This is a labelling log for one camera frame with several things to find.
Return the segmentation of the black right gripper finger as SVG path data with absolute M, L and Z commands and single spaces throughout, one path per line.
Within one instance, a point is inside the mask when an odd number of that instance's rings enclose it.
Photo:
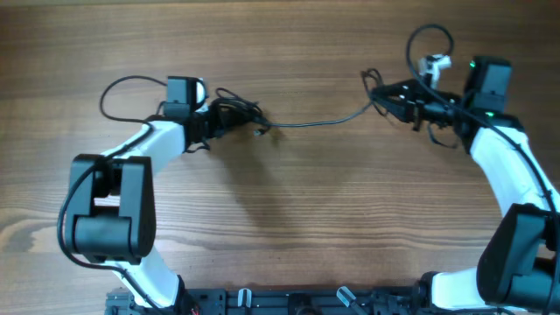
M 391 114 L 402 123 L 414 121 L 415 103 L 401 98 L 392 99 L 386 95 L 371 94 L 370 100 L 374 108 L 381 116 Z
M 384 84 L 374 87 L 370 94 L 376 98 L 403 97 L 404 99 L 413 98 L 421 92 L 422 86 L 415 79 L 403 80 L 393 84 Z

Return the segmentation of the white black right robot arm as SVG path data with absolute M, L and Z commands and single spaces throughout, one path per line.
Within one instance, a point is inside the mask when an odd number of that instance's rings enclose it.
M 427 302 L 446 311 L 513 307 L 559 311 L 559 194 L 536 162 L 520 121 L 504 112 L 510 63 L 474 58 L 461 96 L 436 89 L 446 55 L 421 59 L 415 78 L 380 84 L 370 99 L 403 123 L 451 127 L 493 190 L 502 221 L 477 266 L 428 277 Z

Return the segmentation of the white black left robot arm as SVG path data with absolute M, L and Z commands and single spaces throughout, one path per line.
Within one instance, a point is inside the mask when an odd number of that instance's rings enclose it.
M 216 130 L 206 107 L 207 88 L 197 77 L 171 76 L 162 114 L 143 119 L 141 130 L 102 154 L 80 154 L 59 210 L 57 241 L 72 263 L 110 270 L 129 289 L 139 313 L 197 314 L 181 276 L 155 248 L 154 175 L 170 161 L 206 149 Z

